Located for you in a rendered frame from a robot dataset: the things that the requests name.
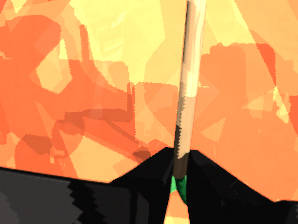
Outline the wooden stick with green cord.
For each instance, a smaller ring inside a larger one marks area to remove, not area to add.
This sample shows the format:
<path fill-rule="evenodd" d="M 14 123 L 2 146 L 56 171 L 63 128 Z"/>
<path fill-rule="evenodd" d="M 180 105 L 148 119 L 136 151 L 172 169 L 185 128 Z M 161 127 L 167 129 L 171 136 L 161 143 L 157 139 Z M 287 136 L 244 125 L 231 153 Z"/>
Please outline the wooden stick with green cord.
<path fill-rule="evenodd" d="M 191 149 L 206 7 L 206 0 L 187 1 L 183 37 L 183 58 L 174 137 L 175 159 L 173 168 L 176 191 L 183 204 L 186 205 L 185 175 Z"/>

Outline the green wooden block with hole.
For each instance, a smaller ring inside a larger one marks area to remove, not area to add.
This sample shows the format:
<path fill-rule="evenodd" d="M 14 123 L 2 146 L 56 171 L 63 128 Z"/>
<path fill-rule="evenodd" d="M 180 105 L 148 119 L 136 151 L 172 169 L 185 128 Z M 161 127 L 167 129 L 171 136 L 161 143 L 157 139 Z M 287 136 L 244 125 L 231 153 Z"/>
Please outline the green wooden block with hole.
<path fill-rule="evenodd" d="M 175 182 L 175 177 L 173 176 L 172 178 L 172 188 L 171 188 L 171 193 L 176 191 L 176 182 Z"/>

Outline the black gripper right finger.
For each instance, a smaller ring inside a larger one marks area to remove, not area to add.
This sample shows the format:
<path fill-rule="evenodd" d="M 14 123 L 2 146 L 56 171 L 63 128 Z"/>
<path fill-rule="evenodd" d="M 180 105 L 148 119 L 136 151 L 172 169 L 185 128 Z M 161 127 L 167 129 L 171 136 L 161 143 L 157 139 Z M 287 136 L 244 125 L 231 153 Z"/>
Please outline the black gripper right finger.
<path fill-rule="evenodd" d="M 189 224 L 298 224 L 298 201 L 273 201 L 198 150 L 186 170 Z"/>

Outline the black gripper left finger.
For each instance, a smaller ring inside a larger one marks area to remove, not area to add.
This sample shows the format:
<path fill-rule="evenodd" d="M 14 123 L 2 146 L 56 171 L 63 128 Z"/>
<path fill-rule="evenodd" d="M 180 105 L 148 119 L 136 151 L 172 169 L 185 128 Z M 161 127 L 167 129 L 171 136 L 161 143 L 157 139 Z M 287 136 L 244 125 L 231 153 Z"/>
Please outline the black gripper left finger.
<path fill-rule="evenodd" d="M 164 224 L 174 159 L 164 147 L 109 183 L 0 166 L 0 224 Z"/>

